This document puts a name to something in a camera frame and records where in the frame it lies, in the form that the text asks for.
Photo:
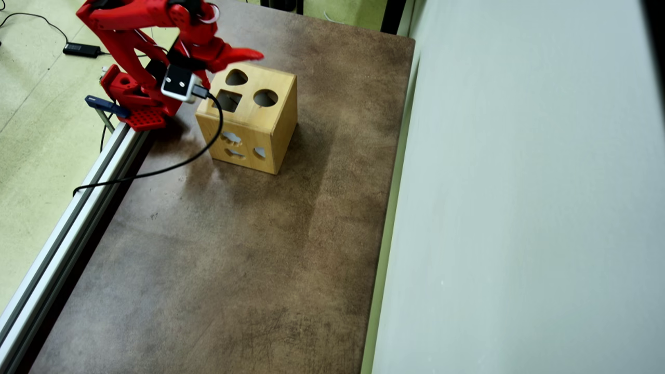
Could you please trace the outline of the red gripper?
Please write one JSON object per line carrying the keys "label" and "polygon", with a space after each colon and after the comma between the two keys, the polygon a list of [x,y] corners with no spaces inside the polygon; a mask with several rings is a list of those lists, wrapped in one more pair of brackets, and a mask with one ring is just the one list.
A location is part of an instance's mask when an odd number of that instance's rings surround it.
{"label": "red gripper", "polygon": [[215,36],[217,28],[211,24],[179,28],[174,43],[174,64],[190,71],[199,71],[202,87],[210,90],[208,71],[217,73],[230,64],[246,61],[261,61],[264,54],[258,50],[226,46]]}

